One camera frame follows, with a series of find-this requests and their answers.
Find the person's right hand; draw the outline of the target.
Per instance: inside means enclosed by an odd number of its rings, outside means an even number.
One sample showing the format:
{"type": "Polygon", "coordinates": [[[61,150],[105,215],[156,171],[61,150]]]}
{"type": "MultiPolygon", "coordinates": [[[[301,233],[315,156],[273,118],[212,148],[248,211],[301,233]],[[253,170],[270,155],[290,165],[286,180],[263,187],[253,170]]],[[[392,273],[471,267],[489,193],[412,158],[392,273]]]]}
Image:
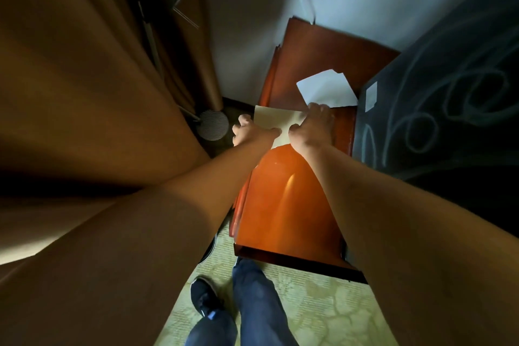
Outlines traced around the person's right hand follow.
{"type": "Polygon", "coordinates": [[[310,103],[301,123],[303,135],[289,135],[293,149],[303,158],[321,148],[333,146],[334,116],[330,107],[310,103]]]}

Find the person's left hand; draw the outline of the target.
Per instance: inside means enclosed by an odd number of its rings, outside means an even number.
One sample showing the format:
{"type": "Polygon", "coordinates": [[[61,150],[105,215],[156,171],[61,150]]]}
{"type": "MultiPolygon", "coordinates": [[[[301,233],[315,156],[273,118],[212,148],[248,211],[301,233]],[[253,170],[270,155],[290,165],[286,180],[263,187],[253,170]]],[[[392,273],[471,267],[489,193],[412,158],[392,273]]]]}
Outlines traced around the person's left hand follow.
{"type": "Polygon", "coordinates": [[[268,139],[268,137],[263,133],[263,128],[264,127],[255,124],[250,115],[239,115],[237,124],[232,127],[232,132],[234,134],[232,139],[233,146],[236,147],[242,144],[254,144],[270,149],[275,139],[268,139]]]}

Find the beige paper sheet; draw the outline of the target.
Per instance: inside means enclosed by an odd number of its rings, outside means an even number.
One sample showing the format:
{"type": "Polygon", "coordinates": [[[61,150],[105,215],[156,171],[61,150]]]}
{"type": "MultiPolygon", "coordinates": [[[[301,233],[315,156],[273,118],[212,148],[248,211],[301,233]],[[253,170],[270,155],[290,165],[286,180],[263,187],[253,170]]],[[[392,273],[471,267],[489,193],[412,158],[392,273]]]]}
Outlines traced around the beige paper sheet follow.
{"type": "Polygon", "coordinates": [[[301,125],[306,113],[286,109],[276,109],[264,106],[255,106],[254,122],[266,129],[278,128],[281,134],[271,146],[272,149],[290,144],[289,129],[292,125],[301,125]]]}

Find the person's right forearm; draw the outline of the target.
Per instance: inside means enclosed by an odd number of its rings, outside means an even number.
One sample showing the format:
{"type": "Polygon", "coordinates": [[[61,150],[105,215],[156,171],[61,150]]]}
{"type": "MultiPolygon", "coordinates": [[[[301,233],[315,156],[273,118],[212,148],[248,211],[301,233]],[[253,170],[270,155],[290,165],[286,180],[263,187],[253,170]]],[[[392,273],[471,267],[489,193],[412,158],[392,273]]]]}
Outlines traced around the person's right forearm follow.
{"type": "Polygon", "coordinates": [[[519,346],[519,238],[330,145],[299,152],[399,346],[519,346]]]}

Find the person's left forearm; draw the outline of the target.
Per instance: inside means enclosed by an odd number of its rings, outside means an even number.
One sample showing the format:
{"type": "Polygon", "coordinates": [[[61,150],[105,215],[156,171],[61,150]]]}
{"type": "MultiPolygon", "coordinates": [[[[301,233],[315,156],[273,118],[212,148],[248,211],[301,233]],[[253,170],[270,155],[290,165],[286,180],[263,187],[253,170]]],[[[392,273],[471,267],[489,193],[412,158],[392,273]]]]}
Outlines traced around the person's left forearm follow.
{"type": "Polygon", "coordinates": [[[242,144],[100,212],[0,282],[0,346],[152,346],[245,179],[242,144]]]}

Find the white paper sheet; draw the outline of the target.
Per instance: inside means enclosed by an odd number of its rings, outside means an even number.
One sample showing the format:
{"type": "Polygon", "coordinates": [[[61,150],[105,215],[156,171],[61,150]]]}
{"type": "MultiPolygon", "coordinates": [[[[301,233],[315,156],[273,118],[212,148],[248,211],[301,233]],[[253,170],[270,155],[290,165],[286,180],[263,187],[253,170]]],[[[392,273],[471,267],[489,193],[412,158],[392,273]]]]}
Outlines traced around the white paper sheet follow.
{"type": "Polygon", "coordinates": [[[296,86],[306,105],[315,103],[330,108],[355,107],[358,98],[343,73],[333,69],[300,80],[296,86]]]}

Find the round grey lamp base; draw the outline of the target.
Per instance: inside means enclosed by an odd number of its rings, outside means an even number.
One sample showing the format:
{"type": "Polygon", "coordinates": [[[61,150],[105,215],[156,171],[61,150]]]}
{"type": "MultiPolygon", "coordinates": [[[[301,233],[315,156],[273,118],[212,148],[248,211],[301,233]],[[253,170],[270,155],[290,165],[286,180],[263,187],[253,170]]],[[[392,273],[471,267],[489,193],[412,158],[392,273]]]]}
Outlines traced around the round grey lamp base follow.
{"type": "Polygon", "coordinates": [[[207,141],[222,139],[229,130],[229,119],[222,111],[206,110],[199,115],[196,131],[207,141]]]}

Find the glossy reddish wooden nightstand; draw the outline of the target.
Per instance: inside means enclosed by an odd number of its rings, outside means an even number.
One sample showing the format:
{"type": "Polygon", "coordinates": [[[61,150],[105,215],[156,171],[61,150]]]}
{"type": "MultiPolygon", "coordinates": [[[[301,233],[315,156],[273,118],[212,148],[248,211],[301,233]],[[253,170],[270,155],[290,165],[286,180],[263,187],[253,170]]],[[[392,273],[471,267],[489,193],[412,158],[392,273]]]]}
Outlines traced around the glossy reddish wooden nightstand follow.
{"type": "MultiPolygon", "coordinates": [[[[328,69],[345,74],[358,95],[399,54],[292,17],[274,51],[258,104],[303,111],[306,104],[296,83],[328,69]]],[[[269,150],[246,180],[229,235],[237,256],[367,284],[362,272],[344,260],[346,243],[322,187],[289,144],[269,150]]]]}

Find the white fabric label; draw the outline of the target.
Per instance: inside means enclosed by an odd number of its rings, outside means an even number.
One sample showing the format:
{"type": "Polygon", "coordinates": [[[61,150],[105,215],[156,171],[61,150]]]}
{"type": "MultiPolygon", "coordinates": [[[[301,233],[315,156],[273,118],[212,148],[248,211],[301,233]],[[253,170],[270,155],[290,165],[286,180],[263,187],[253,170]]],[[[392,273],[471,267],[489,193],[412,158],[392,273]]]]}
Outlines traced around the white fabric label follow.
{"type": "Polygon", "coordinates": [[[367,113],[377,103],[377,84],[378,82],[372,83],[365,92],[365,112],[367,113]]]}

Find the brown wooden panel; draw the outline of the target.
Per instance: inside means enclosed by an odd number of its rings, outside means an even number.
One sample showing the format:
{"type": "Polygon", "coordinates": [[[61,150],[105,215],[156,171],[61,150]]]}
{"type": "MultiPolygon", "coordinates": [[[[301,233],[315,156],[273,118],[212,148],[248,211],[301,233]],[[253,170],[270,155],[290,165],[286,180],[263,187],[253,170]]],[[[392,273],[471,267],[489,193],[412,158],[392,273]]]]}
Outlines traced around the brown wooden panel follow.
{"type": "Polygon", "coordinates": [[[223,98],[210,48],[206,0],[177,0],[173,11],[198,77],[199,97],[205,108],[221,111],[223,98]]]}

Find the dark lamp pole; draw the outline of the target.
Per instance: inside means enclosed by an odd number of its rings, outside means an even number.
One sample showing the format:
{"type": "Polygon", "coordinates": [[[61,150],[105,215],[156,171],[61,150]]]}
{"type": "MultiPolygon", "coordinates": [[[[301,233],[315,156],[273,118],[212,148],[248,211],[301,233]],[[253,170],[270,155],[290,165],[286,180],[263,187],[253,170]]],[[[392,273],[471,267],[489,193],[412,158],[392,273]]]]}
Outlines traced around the dark lamp pole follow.
{"type": "Polygon", "coordinates": [[[151,5],[151,0],[137,0],[139,11],[141,13],[142,24],[145,30],[146,38],[151,51],[151,58],[153,64],[159,73],[161,79],[166,83],[165,72],[161,63],[157,41],[152,28],[152,20],[154,18],[154,9],[151,5]]]}

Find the dark swirl-patterned bed cover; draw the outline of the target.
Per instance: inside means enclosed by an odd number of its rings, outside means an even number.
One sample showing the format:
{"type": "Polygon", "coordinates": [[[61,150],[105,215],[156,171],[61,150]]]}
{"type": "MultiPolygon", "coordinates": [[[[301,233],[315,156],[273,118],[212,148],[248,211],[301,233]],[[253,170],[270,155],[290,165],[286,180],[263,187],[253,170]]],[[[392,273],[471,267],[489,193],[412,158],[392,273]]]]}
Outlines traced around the dark swirl-patterned bed cover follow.
{"type": "Polygon", "coordinates": [[[464,0],[365,84],[352,157],[519,238],[519,0],[464,0]]]}

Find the person's right jeans leg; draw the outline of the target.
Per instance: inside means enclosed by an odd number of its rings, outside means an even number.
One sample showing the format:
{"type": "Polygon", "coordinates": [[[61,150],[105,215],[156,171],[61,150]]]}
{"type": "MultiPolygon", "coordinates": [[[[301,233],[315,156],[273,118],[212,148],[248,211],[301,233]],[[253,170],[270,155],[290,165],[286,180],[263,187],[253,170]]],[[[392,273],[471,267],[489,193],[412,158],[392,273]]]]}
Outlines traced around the person's right jeans leg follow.
{"type": "Polygon", "coordinates": [[[254,260],[237,258],[232,293],[241,316],[241,346],[299,346],[273,282],[254,260]]]}

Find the person's jeans leg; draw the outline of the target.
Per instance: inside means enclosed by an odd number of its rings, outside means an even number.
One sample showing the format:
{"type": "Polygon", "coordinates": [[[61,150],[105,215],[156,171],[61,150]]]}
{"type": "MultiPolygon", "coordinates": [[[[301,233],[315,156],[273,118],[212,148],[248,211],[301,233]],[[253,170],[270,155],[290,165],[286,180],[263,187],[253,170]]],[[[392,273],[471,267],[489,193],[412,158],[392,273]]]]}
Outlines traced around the person's jeans leg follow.
{"type": "Polygon", "coordinates": [[[189,332],[184,346],[235,346],[237,325],[227,310],[216,310],[201,318],[189,332]]]}
{"type": "Polygon", "coordinates": [[[299,346],[273,282],[254,260],[237,258],[232,293],[241,316],[241,346],[299,346]]]}

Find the black shoe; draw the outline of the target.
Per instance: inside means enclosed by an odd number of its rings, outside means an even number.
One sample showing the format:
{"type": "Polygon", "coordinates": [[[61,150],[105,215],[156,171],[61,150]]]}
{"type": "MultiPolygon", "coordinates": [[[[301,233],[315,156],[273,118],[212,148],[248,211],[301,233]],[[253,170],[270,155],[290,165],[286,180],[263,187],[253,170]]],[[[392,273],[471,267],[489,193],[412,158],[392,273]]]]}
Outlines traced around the black shoe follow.
{"type": "Polygon", "coordinates": [[[196,277],[190,285],[191,303],[204,318],[212,320],[217,312],[224,311],[224,302],[220,299],[213,283],[206,277],[196,277]]]}

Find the brown curtain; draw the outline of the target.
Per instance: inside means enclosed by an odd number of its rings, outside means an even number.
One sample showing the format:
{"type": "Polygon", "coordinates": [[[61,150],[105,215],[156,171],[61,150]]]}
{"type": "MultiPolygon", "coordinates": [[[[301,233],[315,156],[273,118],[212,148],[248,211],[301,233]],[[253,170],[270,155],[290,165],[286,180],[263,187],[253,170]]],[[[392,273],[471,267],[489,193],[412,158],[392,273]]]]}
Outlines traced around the brown curtain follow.
{"type": "Polygon", "coordinates": [[[0,0],[0,270],[114,198],[206,163],[130,0],[0,0]]]}

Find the person's left jeans leg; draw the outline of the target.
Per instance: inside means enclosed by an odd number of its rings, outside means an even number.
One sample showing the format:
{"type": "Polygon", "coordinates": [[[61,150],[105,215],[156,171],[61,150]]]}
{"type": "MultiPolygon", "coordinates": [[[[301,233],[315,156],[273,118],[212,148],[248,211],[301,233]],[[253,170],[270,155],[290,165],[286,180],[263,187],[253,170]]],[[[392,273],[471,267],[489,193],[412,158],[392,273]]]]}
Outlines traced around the person's left jeans leg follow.
{"type": "Polygon", "coordinates": [[[227,310],[216,310],[201,318],[189,332],[184,346],[235,346],[237,325],[227,310]]]}

